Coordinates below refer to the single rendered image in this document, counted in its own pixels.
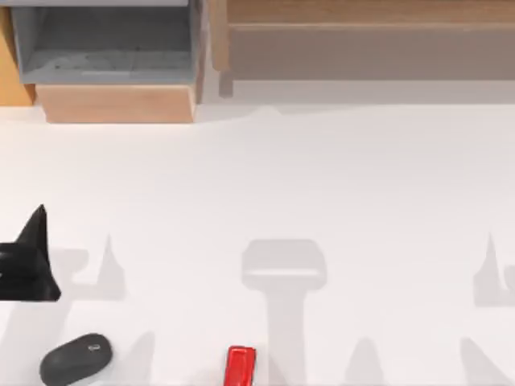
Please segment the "pale wooden drawer front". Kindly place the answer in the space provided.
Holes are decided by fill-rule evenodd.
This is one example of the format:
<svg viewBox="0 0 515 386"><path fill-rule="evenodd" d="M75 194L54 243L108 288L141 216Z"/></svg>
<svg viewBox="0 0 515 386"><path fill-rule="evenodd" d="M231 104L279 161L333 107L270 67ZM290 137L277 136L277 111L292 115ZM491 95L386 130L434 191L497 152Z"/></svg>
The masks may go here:
<svg viewBox="0 0 515 386"><path fill-rule="evenodd" d="M192 123L194 86L157 84L38 84L36 93L51 123Z"/></svg>

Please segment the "red stapler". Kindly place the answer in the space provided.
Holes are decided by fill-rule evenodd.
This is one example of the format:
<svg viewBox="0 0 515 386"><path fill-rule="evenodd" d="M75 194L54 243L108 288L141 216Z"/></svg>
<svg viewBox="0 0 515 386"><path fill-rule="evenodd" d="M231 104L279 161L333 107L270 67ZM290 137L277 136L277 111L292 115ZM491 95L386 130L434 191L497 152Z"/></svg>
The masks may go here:
<svg viewBox="0 0 515 386"><path fill-rule="evenodd" d="M253 347L229 347L223 386L253 386L256 358L257 351Z"/></svg>

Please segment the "wooden open shelf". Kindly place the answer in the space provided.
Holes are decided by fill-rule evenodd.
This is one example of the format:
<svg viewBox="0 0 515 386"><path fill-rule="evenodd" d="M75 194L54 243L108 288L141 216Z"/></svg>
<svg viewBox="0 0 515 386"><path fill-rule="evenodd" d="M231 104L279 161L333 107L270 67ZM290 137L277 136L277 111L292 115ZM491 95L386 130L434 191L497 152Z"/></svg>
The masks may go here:
<svg viewBox="0 0 515 386"><path fill-rule="evenodd" d="M242 81L515 80L515 0L208 0L220 93Z"/></svg>

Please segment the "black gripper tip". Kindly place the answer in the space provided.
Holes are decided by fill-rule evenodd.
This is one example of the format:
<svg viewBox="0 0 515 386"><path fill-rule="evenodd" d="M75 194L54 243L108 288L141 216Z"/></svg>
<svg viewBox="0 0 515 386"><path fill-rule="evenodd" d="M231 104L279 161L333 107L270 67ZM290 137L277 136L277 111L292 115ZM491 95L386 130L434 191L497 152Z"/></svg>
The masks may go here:
<svg viewBox="0 0 515 386"><path fill-rule="evenodd" d="M0 243L0 302L56 302L60 297L49 257L47 211L41 204L16 240Z"/></svg>

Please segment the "dark grey computer mouse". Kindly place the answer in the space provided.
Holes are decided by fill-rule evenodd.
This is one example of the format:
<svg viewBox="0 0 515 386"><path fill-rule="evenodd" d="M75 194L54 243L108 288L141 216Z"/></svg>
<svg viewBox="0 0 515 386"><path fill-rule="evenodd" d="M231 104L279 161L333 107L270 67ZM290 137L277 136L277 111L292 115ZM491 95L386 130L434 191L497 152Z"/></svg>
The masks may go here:
<svg viewBox="0 0 515 386"><path fill-rule="evenodd" d="M39 365L45 386L69 386L95 376L113 359L111 342L102 334L89 333L49 351Z"/></svg>

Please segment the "wooden cupboard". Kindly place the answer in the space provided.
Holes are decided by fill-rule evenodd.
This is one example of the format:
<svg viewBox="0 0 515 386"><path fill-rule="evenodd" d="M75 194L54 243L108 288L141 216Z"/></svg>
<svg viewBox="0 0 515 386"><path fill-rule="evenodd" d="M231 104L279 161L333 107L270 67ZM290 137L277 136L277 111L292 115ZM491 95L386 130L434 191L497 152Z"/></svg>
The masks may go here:
<svg viewBox="0 0 515 386"><path fill-rule="evenodd" d="M28 107L34 102L35 86L19 80L10 8L0 6L0 107Z"/></svg>

